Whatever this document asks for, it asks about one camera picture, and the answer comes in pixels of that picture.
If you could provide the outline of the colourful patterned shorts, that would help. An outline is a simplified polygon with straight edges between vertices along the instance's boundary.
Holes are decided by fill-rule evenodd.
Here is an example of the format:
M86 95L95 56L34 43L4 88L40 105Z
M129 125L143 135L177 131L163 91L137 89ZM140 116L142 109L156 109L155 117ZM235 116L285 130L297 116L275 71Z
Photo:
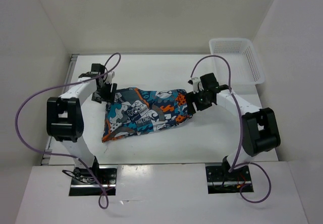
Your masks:
M119 89L105 107L101 141L140 136L177 127L192 118L184 89Z

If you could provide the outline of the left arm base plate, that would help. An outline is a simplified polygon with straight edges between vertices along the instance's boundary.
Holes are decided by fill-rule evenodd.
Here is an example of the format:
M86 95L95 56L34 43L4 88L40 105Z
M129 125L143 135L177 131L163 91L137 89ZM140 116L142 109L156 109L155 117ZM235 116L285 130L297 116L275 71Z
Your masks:
M98 169L97 179L108 196L116 194L117 170L117 165L101 165ZM102 193L87 170L75 168L73 171L63 170L62 172L71 178L69 196L99 196Z

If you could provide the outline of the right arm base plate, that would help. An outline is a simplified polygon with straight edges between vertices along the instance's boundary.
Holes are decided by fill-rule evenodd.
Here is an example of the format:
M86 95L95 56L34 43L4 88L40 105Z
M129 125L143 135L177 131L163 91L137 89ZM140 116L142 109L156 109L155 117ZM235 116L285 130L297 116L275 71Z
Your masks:
M254 192L248 166L225 174L220 163L206 164L205 172L209 194Z

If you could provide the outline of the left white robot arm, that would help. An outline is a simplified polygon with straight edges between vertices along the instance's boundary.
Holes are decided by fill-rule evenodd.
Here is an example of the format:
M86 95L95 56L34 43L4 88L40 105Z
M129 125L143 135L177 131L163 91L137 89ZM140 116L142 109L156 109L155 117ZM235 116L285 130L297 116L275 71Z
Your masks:
M93 184L99 181L101 171L94 154L89 150L84 138L84 120L81 106L92 96L96 102L113 101L117 84L112 80L113 71L105 71L105 66L92 64L91 70L82 73L77 82L59 97L50 97L46 104L46 130L56 141L67 149L74 159L75 170L72 177Z

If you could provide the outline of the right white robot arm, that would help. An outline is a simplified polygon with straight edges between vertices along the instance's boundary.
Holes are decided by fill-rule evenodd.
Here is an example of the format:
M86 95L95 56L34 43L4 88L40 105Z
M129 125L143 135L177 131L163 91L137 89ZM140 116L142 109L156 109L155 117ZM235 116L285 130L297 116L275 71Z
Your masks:
M276 116L271 108L260 108L246 101L229 85L220 85L214 73L191 78L188 83L193 87L193 91L186 94L189 114L217 105L239 119L238 148L222 162L221 173L226 180L235 179L239 169L253 161L255 156L280 146Z

